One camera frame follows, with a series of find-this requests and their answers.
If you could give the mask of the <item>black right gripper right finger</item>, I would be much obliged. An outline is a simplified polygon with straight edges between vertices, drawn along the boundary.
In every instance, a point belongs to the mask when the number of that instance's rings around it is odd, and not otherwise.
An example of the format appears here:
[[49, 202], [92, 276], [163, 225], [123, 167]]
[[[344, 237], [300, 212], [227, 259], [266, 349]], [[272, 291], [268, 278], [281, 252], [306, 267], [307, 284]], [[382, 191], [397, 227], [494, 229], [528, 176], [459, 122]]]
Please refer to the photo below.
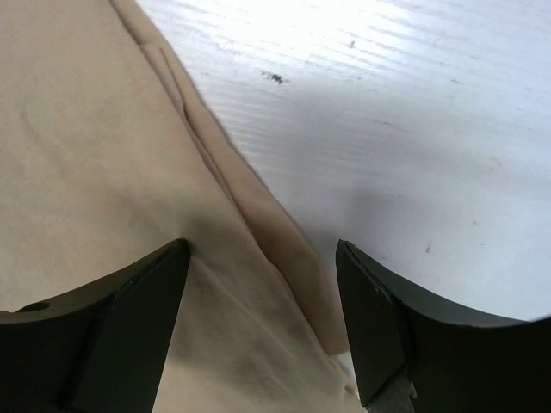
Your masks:
[[354, 244], [336, 251], [362, 406], [372, 412], [547, 412], [550, 320], [445, 299]]

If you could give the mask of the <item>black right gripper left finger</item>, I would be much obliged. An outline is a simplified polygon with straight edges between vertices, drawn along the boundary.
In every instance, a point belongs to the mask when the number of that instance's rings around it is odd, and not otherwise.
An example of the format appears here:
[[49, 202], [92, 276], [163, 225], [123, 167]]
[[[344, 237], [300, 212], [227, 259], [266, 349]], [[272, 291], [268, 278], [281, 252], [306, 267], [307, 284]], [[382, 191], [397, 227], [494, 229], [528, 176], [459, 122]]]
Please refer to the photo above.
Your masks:
[[1, 313], [3, 412], [150, 412], [190, 261], [176, 239], [137, 262]]

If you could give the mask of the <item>beige garment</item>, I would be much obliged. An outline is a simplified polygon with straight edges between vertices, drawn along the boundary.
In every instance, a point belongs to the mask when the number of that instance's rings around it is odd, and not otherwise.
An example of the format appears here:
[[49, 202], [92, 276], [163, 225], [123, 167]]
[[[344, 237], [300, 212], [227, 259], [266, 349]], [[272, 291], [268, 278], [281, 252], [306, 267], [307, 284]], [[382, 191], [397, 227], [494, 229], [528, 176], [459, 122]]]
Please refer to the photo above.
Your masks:
[[133, 1], [1, 4], [1, 305], [192, 259], [157, 412], [358, 412], [336, 288]]

